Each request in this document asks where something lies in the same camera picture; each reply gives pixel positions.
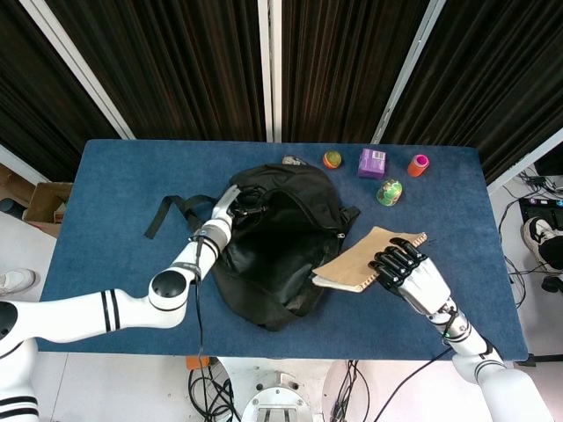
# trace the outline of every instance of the blue table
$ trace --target blue table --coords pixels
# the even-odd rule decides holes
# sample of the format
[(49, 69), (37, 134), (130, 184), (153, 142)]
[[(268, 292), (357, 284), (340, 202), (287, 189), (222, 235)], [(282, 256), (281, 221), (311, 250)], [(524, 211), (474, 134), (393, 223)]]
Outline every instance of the blue table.
[[(381, 182), (357, 178), (364, 145), (258, 142), (88, 142), (57, 242), (41, 300), (119, 287), (147, 294), (151, 277), (184, 247), (189, 231), (172, 209), (154, 240), (143, 236), (165, 195), (220, 196), (231, 175), (293, 154), (321, 166), (328, 149), (344, 164), (326, 171), (346, 206), (362, 214), (345, 246), (373, 225), (394, 231), (426, 231), (421, 247), (449, 283), (454, 300), (508, 360), (526, 358), (485, 180), (474, 149), (378, 145), (388, 155), (386, 177), (399, 179), (395, 207), (375, 200)], [(430, 167), (411, 178), (406, 167), (417, 153)], [(233, 314), (209, 276), (202, 288), (204, 353), (211, 356), (427, 360), (443, 350), (426, 318), (374, 285), (358, 295), (327, 291), (306, 318), (270, 332)], [(171, 330), (128, 329), (67, 345), (40, 342), (45, 351), (197, 354), (194, 295), (186, 319)]]

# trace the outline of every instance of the black curtain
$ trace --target black curtain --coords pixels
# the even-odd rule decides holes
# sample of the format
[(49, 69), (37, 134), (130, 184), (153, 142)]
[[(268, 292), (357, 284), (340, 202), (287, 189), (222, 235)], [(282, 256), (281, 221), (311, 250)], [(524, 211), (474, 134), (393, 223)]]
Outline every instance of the black curtain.
[(265, 141), (256, 0), (48, 0), (138, 138)]
[(283, 0), (283, 141), (370, 142), (427, 6)]
[(488, 182), (563, 127), (563, 3), (445, 4), (385, 143), (479, 150)]
[(17, 0), (0, 7), (0, 143), (47, 178), (74, 179), (84, 144), (117, 134)]

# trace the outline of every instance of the brown notebook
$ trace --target brown notebook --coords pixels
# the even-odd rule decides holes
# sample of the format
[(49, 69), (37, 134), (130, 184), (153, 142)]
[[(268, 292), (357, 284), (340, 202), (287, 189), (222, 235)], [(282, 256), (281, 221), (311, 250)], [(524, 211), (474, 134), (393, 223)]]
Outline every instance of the brown notebook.
[(349, 292), (362, 292), (376, 279), (377, 273), (368, 267), (376, 252), (383, 251), (394, 237), (402, 237), (418, 247), (426, 239), (426, 233), (394, 233), (381, 227), (374, 227), (360, 242), (333, 259), (313, 270), (313, 283), (321, 287), (338, 288)]

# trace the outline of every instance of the white sneaker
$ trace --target white sneaker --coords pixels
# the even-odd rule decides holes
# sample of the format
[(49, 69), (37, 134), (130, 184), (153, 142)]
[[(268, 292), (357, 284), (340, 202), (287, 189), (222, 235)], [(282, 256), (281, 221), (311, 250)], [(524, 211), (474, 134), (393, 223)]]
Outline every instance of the white sneaker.
[(542, 244), (556, 236), (558, 236), (558, 234), (549, 222), (539, 217), (530, 218), (522, 226), (522, 238), (524, 243), (528, 246), (528, 249), (534, 253), (537, 261), (544, 264), (548, 271), (557, 270), (546, 264), (546, 259), (540, 252), (540, 247)]
[(19, 268), (0, 274), (0, 295), (21, 293), (39, 282), (39, 275), (32, 270)]

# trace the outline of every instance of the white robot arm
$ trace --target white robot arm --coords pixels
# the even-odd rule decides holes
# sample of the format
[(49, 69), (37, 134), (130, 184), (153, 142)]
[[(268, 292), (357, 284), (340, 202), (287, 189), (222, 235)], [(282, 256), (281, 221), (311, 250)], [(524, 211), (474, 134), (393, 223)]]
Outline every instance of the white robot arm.
[(225, 192), (211, 220), (194, 233), (168, 268), (153, 277), (143, 298), (112, 289), (53, 302), (0, 302), (0, 419), (39, 420), (30, 383), (35, 338), (68, 343), (128, 327), (180, 324), (190, 284), (207, 275), (230, 241), (230, 206), (239, 193), (236, 186)]
[(478, 384), (494, 422), (553, 422), (534, 382), (506, 368), (494, 346), (482, 338), (450, 297), (450, 289), (430, 258), (404, 239), (395, 238), (369, 266), (377, 280), (425, 315), (456, 352), (458, 373)]

